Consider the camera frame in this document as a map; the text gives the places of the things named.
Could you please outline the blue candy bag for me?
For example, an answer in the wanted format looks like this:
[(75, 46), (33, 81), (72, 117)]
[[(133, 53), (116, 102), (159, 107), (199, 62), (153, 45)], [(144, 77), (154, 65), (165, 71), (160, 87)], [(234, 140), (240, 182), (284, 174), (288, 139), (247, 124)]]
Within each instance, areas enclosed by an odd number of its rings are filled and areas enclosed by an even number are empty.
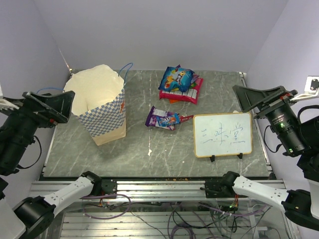
[(191, 85), (193, 74), (194, 72), (190, 69), (167, 67), (158, 89), (167, 92), (178, 89), (181, 92), (186, 92)]

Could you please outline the red white snack bag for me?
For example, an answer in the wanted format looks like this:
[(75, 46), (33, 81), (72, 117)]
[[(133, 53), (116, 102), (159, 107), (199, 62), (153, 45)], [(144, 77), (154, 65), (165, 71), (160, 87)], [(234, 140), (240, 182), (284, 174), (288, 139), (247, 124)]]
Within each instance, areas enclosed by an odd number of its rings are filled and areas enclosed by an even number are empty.
[(189, 88), (186, 92), (181, 92), (181, 91), (167, 92), (167, 91), (160, 90), (159, 91), (159, 98), (160, 99), (168, 99), (168, 100), (173, 99), (173, 100), (179, 100), (179, 101), (183, 101), (183, 102), (190, 102), (190, 103), (193, 103), (196, 105), (203, 80), (204, 80), (203, 78), (198, 78), (196, 80), (196, 86), (192, 89)]

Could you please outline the orange snack packet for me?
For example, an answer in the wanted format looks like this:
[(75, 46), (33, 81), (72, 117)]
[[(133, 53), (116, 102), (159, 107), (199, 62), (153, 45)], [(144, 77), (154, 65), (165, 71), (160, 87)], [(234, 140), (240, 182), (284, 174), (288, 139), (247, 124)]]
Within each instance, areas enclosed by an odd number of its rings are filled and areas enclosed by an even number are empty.
[(170, 102), (171, 104), (174, 104), (174, 103), (179, 102), (179, 100), (173, 100), (173, 99), (170, 99), (170, 100), (169, 100), (169, 102)]

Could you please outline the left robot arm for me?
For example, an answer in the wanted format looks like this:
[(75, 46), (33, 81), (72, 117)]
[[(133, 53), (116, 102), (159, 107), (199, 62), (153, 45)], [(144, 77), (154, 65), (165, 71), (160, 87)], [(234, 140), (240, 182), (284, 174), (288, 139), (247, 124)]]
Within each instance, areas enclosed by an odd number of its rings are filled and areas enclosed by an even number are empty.
[(75, 181), (47, 195), (27, 197), (15, 207), (9, 205), (4, 193), (5, 176), (35, 166), (22, 165), (27, 148), (40, 142), (40, 128), (54, 128), (67, 123), (75, 99), (74, 91), (56, 95), (24, 92), (18, 99), (1, 96), (0, 112), (6, 120), (0, 127), (0, 237), (2, 239), (34, 239), (44, 232), (55, 217), (79, 199), (102, 199), (102, 178), (91, 171), (82, 173)]

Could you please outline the blue checkered paper bag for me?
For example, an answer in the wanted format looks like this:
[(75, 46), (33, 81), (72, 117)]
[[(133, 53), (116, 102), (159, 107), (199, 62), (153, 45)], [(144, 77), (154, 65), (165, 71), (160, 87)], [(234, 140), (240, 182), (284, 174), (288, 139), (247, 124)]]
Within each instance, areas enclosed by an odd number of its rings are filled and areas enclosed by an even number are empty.
[(85, 127), (97, 146), (126, 136), (126, 79), (102, 64), (72, 74), (64, 88), (46, 90), (74, 91), (71, 112)]

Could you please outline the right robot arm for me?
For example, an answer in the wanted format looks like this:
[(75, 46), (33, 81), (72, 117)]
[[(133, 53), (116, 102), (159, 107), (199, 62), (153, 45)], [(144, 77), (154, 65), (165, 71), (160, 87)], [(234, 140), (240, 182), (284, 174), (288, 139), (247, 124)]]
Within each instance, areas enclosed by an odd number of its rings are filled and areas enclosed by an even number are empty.
[(282, 166), (281, 174), (289, 189), (258, 183), (238, 173), (228, 171), (217, 182), (206, 181), (201, 188), (207, 198), (247, 196), (278, 208), (298, 226), (319, 229), (319, 118), (305, 122), (301, 114), (318, 109), (318, 105), (302, 107), (294, 113), (291, 106), (298, 101), (319, 96), (319, 84), (302, 94), (283, 86), (257, 90), (235, 85), (233, 91), (242, 112), (258, 109), (257, 119), (267, 119), (270, 129), (284, 148), (284, 156), (294, 158), (297, 168)]

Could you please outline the green yellow candy bag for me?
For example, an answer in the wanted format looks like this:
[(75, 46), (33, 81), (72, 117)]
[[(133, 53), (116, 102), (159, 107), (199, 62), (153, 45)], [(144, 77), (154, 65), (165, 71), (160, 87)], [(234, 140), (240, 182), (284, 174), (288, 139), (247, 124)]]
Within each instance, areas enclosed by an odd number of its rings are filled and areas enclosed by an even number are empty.
[(199, 75), (197, 74), (193, 74), (192, 76), (192, 80), (191, 80), (191, 85), (190, 85), (190, 89), (194, 88), (196, 86), (196, 80), (199, 78)]

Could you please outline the purple candy packet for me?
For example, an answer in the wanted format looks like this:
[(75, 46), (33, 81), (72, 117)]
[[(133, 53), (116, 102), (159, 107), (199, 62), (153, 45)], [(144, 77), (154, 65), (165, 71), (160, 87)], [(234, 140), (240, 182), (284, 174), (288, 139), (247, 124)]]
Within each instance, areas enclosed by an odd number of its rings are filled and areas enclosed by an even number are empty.
[(175, 130), (175, 126), (174, 125), (168, 125), (168, 126), (160, 126), (158, 123), (158, 120), (161, 118), (165, 118), (168, 116), (172, 116), (174, 113), (172, 112), (168, 112), (168, 111), (164, 111), (164, 110), (159, 110), (156, 107), (152, 106), (151, 110), (147, 116), (146, 122), (145, 122), (145, 126), (149, 127), (149, 126), (154, 126), (154, 127), (158, 127), (158, 128), (163, 128), (163, 129), (168, 129), (168, 130)]

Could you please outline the small red snack packet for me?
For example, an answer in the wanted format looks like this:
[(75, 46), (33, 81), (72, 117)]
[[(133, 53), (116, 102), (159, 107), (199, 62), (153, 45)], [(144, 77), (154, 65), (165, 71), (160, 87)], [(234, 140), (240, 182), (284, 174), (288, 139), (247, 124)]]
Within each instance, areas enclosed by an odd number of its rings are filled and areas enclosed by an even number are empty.
[(179, 123), (183, 123), (186, 121), (189, 121), (193, 119), (194, 115), (189, 115), (189, 116), (179, 116)]

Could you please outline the brown m&m's packet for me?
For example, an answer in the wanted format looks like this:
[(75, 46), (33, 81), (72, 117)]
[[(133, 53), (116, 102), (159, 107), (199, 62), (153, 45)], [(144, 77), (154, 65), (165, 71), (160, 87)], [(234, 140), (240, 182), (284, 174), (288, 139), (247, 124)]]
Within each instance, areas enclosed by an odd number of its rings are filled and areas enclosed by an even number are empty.
[(172, 126), (175, 124), (180, 124), (180, 118), (179, 118), (179, 115), (177, 113), (174, 113), (174, 114), (166, 116), (166, 117), (157, 116), (157, 123), (161, 127)]

